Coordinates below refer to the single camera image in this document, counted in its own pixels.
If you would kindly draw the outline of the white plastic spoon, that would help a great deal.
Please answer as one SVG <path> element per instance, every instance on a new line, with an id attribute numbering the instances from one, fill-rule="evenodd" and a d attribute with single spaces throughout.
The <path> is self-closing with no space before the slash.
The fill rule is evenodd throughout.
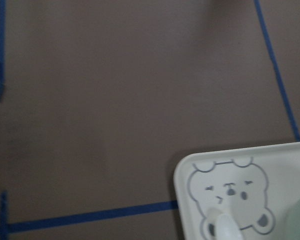
<path id="1" fill-rule="evenodd" d="M 234 218 L 216 208 L 210 208 L 206 217 L 206 230 L 213 240 L 243 240 L 243 234 Z"/>

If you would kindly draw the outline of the cream bear tray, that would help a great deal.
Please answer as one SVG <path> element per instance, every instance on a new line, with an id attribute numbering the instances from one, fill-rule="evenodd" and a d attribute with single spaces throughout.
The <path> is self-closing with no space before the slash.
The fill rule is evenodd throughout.
<path id="1" fill-rule="evenodd" d="M 173 175 L 187 240 L 212 240 L 208 210 L 231 215 L 246 240 L 284 240 L 291 206 L 300 199 L 300 142 L 184 157 Z"/>

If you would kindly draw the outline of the green bowl on tray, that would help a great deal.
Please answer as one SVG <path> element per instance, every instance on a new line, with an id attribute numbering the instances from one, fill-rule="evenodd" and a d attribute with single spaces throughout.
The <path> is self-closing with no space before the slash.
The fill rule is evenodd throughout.
<path id="1" fill-rule="evenodd" d="M 288 210 L 284 225 L 285 240 L 300 240 L 300 199 Z"/>

